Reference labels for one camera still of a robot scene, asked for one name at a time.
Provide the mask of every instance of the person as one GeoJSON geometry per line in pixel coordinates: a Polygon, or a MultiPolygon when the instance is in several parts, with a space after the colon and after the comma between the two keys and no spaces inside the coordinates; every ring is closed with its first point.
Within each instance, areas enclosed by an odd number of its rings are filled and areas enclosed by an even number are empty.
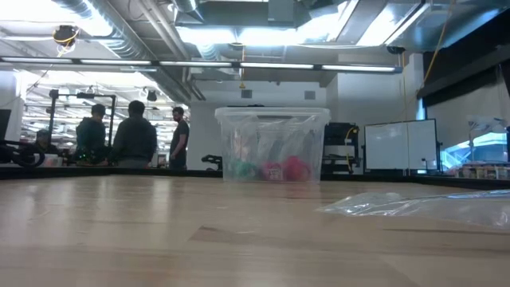
{"type": "Polygon", "coordinates": [[[174,120],[178,123],[170,145],[170,168],[186,170],[186,147],[190,137],[190,127],[183,119],[184,109],[175,107],[172,111],[174,120]]]}
{"type": "Polygon", "coordinates": [[[85,117],[76,128],[76,161],[99,164],[106,159],[104,146],[106,131],[103,124],[106,108],[102,104],[92,106],[92,117],[85,117]]]}
{"type": "Polygon", "coordinates": [[[45,154],[58,155],[58,149],[55,145],[49,143],[49,131],[41,129],[37,132],[35,146],[41,149],[45,154]]]}
{"type": "Polygon", "coordinates": [[[129,118],[119,124],[110,161],[122,168],[145,168],[152,161],[158,146],[156,129],[143,118],[145,105],[133,100],[128,108],[129,118]]]}

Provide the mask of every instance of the wooden table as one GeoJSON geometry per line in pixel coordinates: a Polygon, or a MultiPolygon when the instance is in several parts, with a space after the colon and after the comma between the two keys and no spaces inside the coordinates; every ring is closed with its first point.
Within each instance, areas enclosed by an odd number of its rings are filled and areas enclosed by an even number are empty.
{"type": "Polygon", "coordinates": [[[0,182],[1,286],[509,286],[510,233],[315,209],[409,183],[0,182]]]}

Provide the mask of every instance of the yellow cable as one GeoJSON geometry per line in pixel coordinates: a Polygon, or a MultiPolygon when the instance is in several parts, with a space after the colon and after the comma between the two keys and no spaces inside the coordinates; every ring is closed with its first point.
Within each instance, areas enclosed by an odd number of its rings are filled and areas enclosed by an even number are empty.
{"type": "MultiPolygon", "coordinates": [[[[402,53],[402,67],[406,67],[406,52],[402,53]]],[[[407,120],[407,92],[406,92],[406,74],[402,73],[402,85],[404,86],[404,111],[407,120]]]]}
{"type": "MultiPolygon", "coordinates": [[[[345,140],[343,143],[345,144],[345,148],[347,150],[347,139],[349,138],[349,134],[354,130],[355,128],[350,128],[347,132],[347,135],[345,136],[345,140]]],[[[349,164],[349,152],[347,152],[347,167],[349,168],[349,174],[352,172],[351,165],[349,164]]]]}
{"type": "MultiPolygon", "coordinates": [[[[423,78],[423,82],[420,85],[420,88],[418,90],[416,90],[416,93],[414,94],[414,96],[411,97],[410,100],[408,100],[406,102],[406,106],[409,105],[411,103],[411,101],[416,99],[416,96],[423,89],[423,87],[425,86],[425,82],[429,78],[430,71],[432,71],[432,67],[434,66],[434,62],[436,61],[437,53],[439,53],[439,50],[441,49],[441,46],[442,46],[442,43],[443,43],[443,39],[445,37],[445,31],[446,31],[446,27],[448,26],[449,16],[451,15],[451,13],[453,11],[453,8],[455,7],[456,3],[457,3],[457,0],[451,0],[451,2],[449,4],[448,17],[445,20],[445,24],[443,25],[443,29],[441,31],[441,36],[439,36],[439,41],[437,42],[437,46],[436,46],[436,49],[435,49],[435,51],[433,53],[432,60],[430,61],[429,68],[427,69],[427,73],[425,74],[425,77],[423,78]]],[[[406,108],[404,108],[404,110],[398,114],[396,120],[392,120],[391,122],[398,121],[398,119],[400,119],[400,116],[402,116],[402,113],[405,112],[405,111],[406,111],[406,108]]],[[[384,127],[386,125],[388,125],[388,124],[380,124],[379,127],[384,127]]]]}
{"type": "Polygon", "coordinates": [[[78,31],[77,31],[76,33],[74,33],[74,35],[72,35],[71,37],[69,37],[69,38],[67,38],[67,39],[65,39],[65,40],[57,40],[57,39],[55,39],[55,33],[56,33],[56,31],[53,31],[53,40],[55,40],[55,42],[57,42],[57,43],[66,43],[66,42],[68,42],[68,41],[71,41],[71,40],[72,40],[72,39],[74,39],[75,37],[77,37],[79,32],[80,32],[80,29],[78,29],[78,31]]]}

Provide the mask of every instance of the clear plastic bag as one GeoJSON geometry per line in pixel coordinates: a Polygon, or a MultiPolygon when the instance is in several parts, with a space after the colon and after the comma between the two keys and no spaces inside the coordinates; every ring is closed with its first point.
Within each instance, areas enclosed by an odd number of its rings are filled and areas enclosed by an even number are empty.
{"type": "Polygon", "coordinates": [[[510,229],[510,191],[404,198],[396,193],[363,193],[318,211],[347,216],[416,216],[510,229]]]}

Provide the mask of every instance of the pink object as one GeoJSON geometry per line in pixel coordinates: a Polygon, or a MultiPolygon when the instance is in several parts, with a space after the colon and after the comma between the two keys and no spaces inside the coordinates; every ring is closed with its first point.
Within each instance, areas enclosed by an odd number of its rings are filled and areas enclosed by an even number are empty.
{"type": "Polygon", "coordinates": [[[268,181],[283,181],[283,169],[279,163],[265,163],[262,167],[262,174],[268,181]]]}
{"type": "Polygon", "coordinates": [[[284,162],[284,177],[288,181],[308,181],[312,173],[310,167],[297,156],[289,156],[284,162]]]}

